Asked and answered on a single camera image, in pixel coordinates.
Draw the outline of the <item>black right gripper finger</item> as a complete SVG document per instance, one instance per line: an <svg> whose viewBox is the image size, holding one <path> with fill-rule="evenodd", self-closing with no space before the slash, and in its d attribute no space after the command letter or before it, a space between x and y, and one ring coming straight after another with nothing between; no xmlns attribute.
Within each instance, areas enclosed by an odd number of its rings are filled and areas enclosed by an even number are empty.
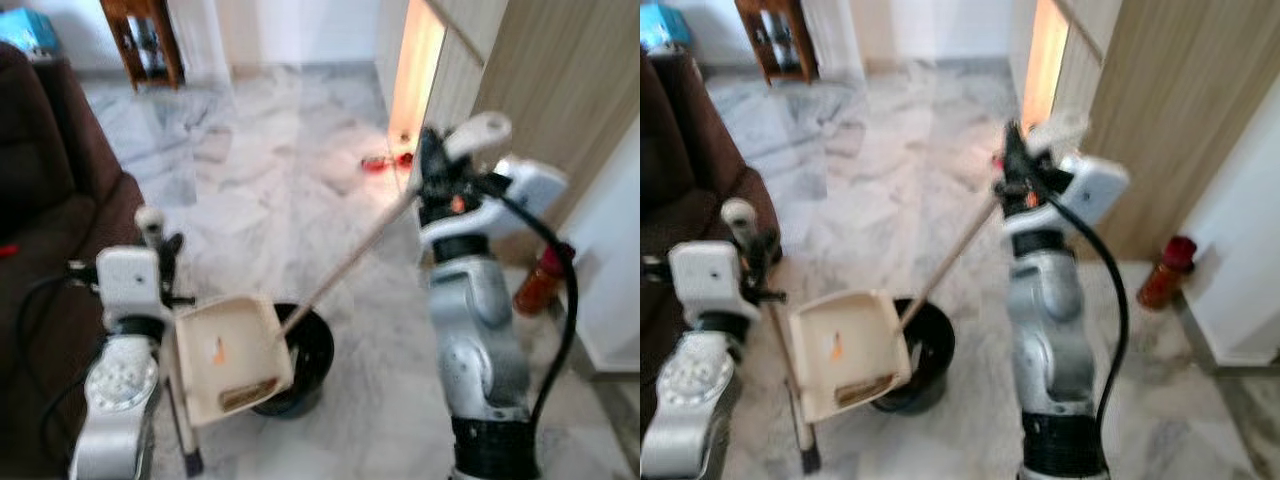
<svg viewBox="0 0 1280 480"><path fill-rule="evenodd" d="M448 154L439 131L424 127L419 136L420 191L445 191L448 187Z"/></svg>
<svg viewBox="0 0 1280 480"><path fill-rule="evenodd" d="M1018 122L1005 125L1002 172L1006 186L1030 186L1030 160L1027 142Z"/></svg>

